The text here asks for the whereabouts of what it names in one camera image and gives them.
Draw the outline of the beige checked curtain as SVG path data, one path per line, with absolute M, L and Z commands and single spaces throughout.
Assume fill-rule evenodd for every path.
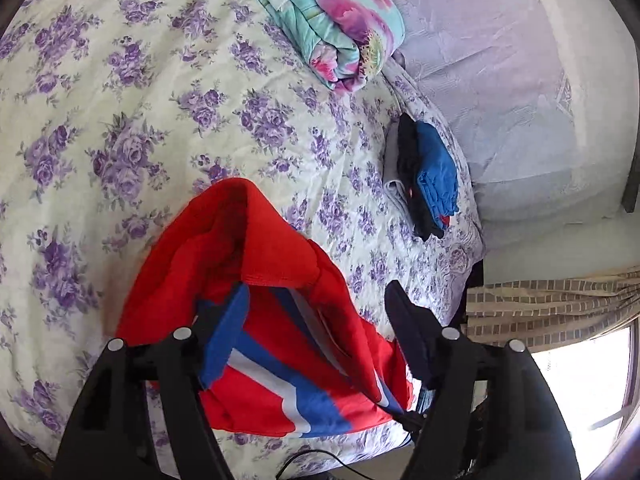
M 541 352 L 606 335 L 638 318 L 635 266 L 582 278 L 472 288 L 463 331 L 480 344 L 502 347 L 518 339 L 530 352 Z

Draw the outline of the folded blue garment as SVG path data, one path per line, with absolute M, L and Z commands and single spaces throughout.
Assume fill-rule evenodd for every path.
M 448 229 L 458 212 L 457 166 L 438 131 L 427 122 L 416 122 L 419 165 L 416 185 L 438 228 Z

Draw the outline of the folded grey garment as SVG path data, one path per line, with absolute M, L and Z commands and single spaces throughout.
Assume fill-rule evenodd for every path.
M 408 195 L 405 185 L 402 184 L 398 172 L 398 121 L 390 123 L 386 133 L 384 164 L 383 164 L 383 191 L 386 197 L 398 210 L 401 217 L 412 223 L 409 210 Z

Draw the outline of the purple floral bedspread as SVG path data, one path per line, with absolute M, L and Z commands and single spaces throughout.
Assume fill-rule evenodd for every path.
M 420 240 L 383 192 L 386 129 L 433 124 L 458 213 Z M 55 456 L 144 257 L 209 185 L 255 182 L 383 335 L 390 281 L 448 321 L 480 235 L 440 111 L 397 65 L 339 96 L 256 0 L 25 0 L 1 39 L 1 414 Z

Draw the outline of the red blue white pants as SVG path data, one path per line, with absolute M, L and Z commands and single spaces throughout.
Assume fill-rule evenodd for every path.
M 221 315 L 198 372 L 214 429 L 337 436 L 410 406 L 399 344 L 357 312 L 329 256 L 249 180 L 215 183 L 171 222 L 134 281 L 116 334 L 133 346 L 154 344 L 207 313 Z

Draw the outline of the folded turquoise floral quilt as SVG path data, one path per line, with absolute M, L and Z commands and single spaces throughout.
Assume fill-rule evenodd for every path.
M 354 93 L 405 39 L 393 0 L 258 0 L 330 89 Z

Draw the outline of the white lace headboard cover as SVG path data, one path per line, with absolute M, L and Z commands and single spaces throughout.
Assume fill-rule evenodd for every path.
M 610 0 L 393 2 L 396 61 L 461 146 L 487 246 L 618 213 L 639 70 Z

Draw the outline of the folded black garment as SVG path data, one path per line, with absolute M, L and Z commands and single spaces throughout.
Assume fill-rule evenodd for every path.
M 421 159 L 418 151 L 418 134 L 416 122 L 406 113 L 402 113 L 398 122 L 397 133 L 397 172 L 405 189 L 405 199 L 409 217 L 413 222 L 414 234 L 426 242 L 431 236 L 442 238 L 444 230 L 436 223 L 428 208 L 427 201 L 421 192 L 418 172 Z

